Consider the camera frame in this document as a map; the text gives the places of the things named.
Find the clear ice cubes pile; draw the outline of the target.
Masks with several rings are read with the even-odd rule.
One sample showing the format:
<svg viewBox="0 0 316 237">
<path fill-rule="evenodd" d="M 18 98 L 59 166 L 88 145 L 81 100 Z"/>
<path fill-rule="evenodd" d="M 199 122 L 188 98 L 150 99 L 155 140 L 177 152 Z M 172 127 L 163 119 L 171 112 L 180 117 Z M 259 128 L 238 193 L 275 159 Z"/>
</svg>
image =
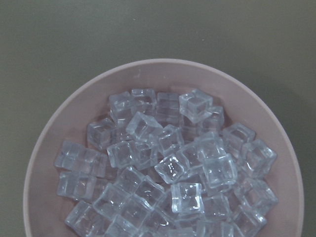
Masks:
<svg viewBox="0 0 316 237">
<path fill-rule="evenodd" d="M 57 194 L 80 237 L 254 237 L 278 199 L 277 154 L 201 90 L 134 88 L 109 97 L 88 147 L 64 141 Z"/>
</svg>

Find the pink bowl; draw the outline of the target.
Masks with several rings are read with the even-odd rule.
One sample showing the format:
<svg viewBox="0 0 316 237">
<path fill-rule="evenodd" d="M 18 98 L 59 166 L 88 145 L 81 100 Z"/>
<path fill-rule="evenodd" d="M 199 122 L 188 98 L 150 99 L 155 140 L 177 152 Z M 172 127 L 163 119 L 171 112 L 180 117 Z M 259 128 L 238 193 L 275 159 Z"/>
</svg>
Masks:
<svg viewBox="0 0 316 237">
<path fill-rule="evenodd" d="M 267 214 L 261 237 L 298 237 L 304 219 L 304 192 L 292 144 L 269 107 L 249 88 L 210 66 L 179 59 L 151 59 L 125 64 L 90 80 L 53 114 L 31 155 L 26 173 L 23 213 L 29 237 L 72 237 L 64 219 L 73 201 L 57 196 L 59 173 L 55 158 L 66 139 L 85 144 L 86 125 L 102 117 L 109 95 L 132 88 L 187 93 L 199 88 L 225 107 L 230 121 L 254 129 L 277 153 L 266 180 L 278 197 Z"/>
</svg>

